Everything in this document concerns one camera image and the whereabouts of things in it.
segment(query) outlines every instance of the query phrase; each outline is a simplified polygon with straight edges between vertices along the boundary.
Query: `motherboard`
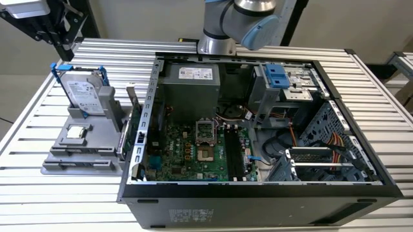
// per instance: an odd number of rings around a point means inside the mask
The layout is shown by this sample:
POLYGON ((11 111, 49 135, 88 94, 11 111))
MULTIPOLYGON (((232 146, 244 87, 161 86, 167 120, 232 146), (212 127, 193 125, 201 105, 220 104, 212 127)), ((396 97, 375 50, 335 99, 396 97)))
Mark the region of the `motherboard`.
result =
POLYGON ((209 125, 165 126, 163 148, 149 156, 149 180, 256 181, 245 128, 209 125))

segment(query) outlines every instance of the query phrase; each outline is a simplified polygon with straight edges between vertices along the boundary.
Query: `open computer tower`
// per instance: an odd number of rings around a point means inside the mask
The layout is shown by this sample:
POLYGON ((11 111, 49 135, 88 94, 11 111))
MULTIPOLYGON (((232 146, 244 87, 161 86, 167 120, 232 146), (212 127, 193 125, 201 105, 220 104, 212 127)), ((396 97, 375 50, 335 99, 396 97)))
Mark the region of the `open computer tower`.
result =
POLYGON ((142 228, 336 226, 400 196, 318 61, 156 53, 117 194, 142 228))

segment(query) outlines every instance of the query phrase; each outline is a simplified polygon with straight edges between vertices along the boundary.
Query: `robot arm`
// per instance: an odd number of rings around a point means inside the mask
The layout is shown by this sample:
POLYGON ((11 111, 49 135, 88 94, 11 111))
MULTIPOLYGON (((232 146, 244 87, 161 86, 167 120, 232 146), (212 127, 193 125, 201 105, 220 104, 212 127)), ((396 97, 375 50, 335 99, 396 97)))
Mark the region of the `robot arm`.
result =
POLYGON ((235 55, 235 42, 257 50, 277 25, 275 0, 205 0, 204 29, 197 53, 235 55))
POLYGON ((66 0, 0 0, 0 3, 5 6, 0 11, 1 18, 33 40, 52 44, 64 61, 72 60, 70 44, 86 15, 66 0))
MULTIPOLYGON (((1 18, 33 40, 54 46, 64 61, 70 61, 70 44, 86 19, 68 0, 0 0, 1 18)), ((235 55, 235 42, 249 50, 268 44, 277 18, 275 0, 205 0, 203 36, 197 53, 235 55)))

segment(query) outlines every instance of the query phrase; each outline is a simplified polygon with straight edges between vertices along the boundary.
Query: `label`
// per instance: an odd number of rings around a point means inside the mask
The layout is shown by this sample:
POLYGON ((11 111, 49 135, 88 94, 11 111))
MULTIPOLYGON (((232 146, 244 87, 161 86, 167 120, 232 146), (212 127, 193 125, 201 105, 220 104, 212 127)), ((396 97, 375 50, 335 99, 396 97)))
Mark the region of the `label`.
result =
POLYGON ((92 84, 84 81, 68 81, 66 85, 80 110, 90 115, 102 114, 102 108, 92 84))
POLYGON ((169 209, 171 222, 211 222, 212 209, 169 209))
POLYGON ((298 77, 291 76, 289 77, 289 81, 291 82, 300 82, 300 79, 298 77))
POLYGON ((212 69, 180 68, 179 79, 212 80, 212 69))
POLYGON ((252 113, 249 111, 245 112, 244 118, 245 120, 249 120, 252 117, 252 113))

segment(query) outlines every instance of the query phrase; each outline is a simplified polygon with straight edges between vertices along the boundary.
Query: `aluminum extrusion table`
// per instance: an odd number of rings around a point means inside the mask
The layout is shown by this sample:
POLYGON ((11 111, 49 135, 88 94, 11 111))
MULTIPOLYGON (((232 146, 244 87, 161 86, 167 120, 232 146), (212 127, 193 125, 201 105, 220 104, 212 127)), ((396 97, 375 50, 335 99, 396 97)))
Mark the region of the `aluminum extrusion table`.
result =
MULTIPOLYGON (((116 88, 114 97, 121 104, 128 104, 126 83, 134 83, 136 94, 144 98, 153 53, 195 53, 196 47, 195 43, 85 39, 74 50, 69 64, 85 68, 104 65, 116 88)), ((239 56, 320 62, 406 197, 339 228, 308 227, 308 230, 386 232, 394 228, 398 232, 413 231, 413 119, 358 56, 342 49, 275 46, 259 51, 237 47, 236 52, 239 56)), ((128 207, 114 202, 120 177, 40 174, 42 160, 68 116, 66 105, 61 87, 48 75, 0 142, 0 230, 137 231, 140 227, 128 207)), ((291 228, 256 230, 295 231, 291 228)))
POLYGON ((387 64, 394 65, 406 78, 413 80, 413 53, 394 52, 387 64))

